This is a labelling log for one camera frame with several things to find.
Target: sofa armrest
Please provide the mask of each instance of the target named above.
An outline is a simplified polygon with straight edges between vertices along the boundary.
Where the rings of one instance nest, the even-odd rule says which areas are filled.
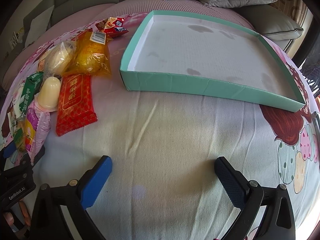
[[[294,40],[303,32],[299,24],[268,4],[234,8],[234,11],[246,18],[258,33],[272,41]]]

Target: pink snack package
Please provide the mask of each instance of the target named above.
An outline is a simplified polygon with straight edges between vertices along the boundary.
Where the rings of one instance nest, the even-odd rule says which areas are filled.
[[[42,111],[36,99],[28,107],[24,128],[26,150],[33,163],[50,131],[50,113]]]

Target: wall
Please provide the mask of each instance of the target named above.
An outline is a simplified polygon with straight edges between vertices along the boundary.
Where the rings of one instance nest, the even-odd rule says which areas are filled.
[[[0,34],[0,62],[11,48],[9,40],[12,38],[13,32],[17,32],[23,27],[23,19],[28,15],[42,0],[23,0],[15,12],[10,17],[7,25]]]

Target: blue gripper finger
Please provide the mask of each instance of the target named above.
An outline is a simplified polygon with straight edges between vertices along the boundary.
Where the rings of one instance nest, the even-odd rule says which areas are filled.
[[[111,171],[112,160],[109,156],[104,155],[91,170],[88,170],[83,175],[82,178],[88,175],[87,173],[90,175],[85,179],[87,181],[83,187],[81,187],[81,191],[79,192],[81,196],[80,203],[84,209],[93,206]]]

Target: transparent plastic bag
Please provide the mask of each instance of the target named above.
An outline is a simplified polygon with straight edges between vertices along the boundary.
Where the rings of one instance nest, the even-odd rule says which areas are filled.
[[[43,82],[48,77],[61,76],[75,52],[75,41],[62,41],[51,49],[44,62]]]
[[[101,32],[86,32],[77,40],[73,59],[61,73],[62,76],[87,74],[110,76],[108,41],[112,40]]]

